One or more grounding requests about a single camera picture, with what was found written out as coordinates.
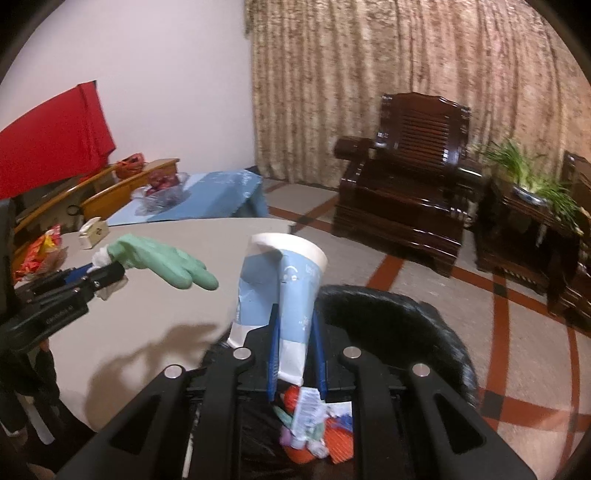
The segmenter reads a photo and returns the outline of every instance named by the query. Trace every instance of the beige table top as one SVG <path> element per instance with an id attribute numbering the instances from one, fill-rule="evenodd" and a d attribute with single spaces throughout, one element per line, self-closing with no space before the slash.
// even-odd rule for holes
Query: beige table top
<path id="1" fill-rule="evenodd" d="M 103 427 L 167 365 L 199 366 L 208 347 L 236 315 L 238 279 L 248 239 L 289 232 L 291 222 L 204 219 L 112 227 L 94 249 L 82 250 L 77 233 L 64 268 L 90 262 L 93 252 L 125 233 L 149 236 L 203 261 L 219 280 L 216 291 L 176 290 L 149 270 L 129 270 L 128 284 L 50 339 L 61 399 L 93 429 Z"/>

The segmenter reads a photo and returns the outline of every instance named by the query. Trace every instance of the wooden armchair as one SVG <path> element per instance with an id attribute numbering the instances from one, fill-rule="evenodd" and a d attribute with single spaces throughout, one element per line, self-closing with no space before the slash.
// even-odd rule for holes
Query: wooden armchair
<path id="1" fill-rule="evenodd" d="M 591 164 L 583 157 L 565 152 L 560 180 L 575 202 L 591 213 Z M 591 326 L 591 219 L 581 213 L 577 223 L 583 231 L 578 245 L 562 245 L 553 258 L 548 310 L 562 315 L 572 309 Z"/>
<path id="2" fill-rule="evenodd" d="M 468 200 L 480 167 L 466 158 L 470 110 L 419 93 L 383 95 L 376 140 L 343 137 L 350 160 L 341 179 L 333 233 L 358 233 L 422 250 L 448 277 L 462 245 Z"/>

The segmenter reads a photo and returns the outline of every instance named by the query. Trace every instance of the blue tablecloth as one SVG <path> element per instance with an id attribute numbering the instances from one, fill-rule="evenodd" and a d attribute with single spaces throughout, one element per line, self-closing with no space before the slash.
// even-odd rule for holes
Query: blue tablecloth
<path id="1" fill-rule="evenodd" d="M 107 219 L 109 226 L 192 218 L 267 217 L 262 178 L 248 170 L 194 174 L 184 187 L 187 198 L 155 215 L 143 215 L 132 200 Z"/>

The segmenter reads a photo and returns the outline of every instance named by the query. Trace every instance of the green rubber glove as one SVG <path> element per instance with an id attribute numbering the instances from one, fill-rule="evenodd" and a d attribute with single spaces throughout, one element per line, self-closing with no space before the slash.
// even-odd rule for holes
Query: green rubber glove
<path id="1" fill-rule="evenodd" d="M 107 246 L 113 261 L 127 268 L 149 268 L 173 287 L 186 290 L 192 284 L 215 290 L 217 278 L 207 271 L 203 262 L 183 250 L 151 238 L 128 233 Z"/>

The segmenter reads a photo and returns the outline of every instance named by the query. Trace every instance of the metal screw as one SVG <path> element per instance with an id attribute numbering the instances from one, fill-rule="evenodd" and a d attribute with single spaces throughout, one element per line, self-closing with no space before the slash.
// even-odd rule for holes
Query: metal screw
<path id="1" fill-rule="evenodd" d="M 164 376 L 166 378 L 178 378 L 183 374 L 183 367 L 180 365 L 169 365 L 164 370 Z"/>
<path id="2" fill-rule="evenodd" d="M 241 346 L 240 348 L 234 350 L 234 358 L 236 360 L 246 360 L 248 357 L 251 356 L 251 353 L 252 352 L 249 348 Z"/>
<path id="3" fill-rule="evenodd" d="M 417 377 L 426 377 L 431 373 L 431 369 L 425 364 L 415 364 L 413 365 L 413 373 Z"/>
<path id="4" fill-rule="evenodd" d="M 361 356 L 361 350 L 356 346 L 348 346 L 343 350 L 343 355 L 347 358 L 359 358 Z"/>

